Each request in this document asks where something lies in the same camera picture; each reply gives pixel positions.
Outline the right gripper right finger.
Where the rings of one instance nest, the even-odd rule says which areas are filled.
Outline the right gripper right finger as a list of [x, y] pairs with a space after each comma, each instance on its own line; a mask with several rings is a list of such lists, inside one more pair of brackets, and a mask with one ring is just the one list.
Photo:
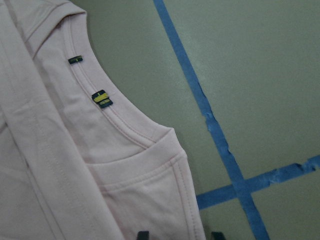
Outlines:
[[225, 235], [219, 231], [212, 231], [210, 235], [211, 240], [226, 240]]

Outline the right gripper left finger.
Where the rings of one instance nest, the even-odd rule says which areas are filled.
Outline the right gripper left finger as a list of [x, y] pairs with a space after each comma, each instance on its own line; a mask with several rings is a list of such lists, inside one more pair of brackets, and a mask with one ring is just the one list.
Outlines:
[[150, 232], [149, 231], [139, 231], [137, 233], [136, 240], [149, 240], [150, 239]]

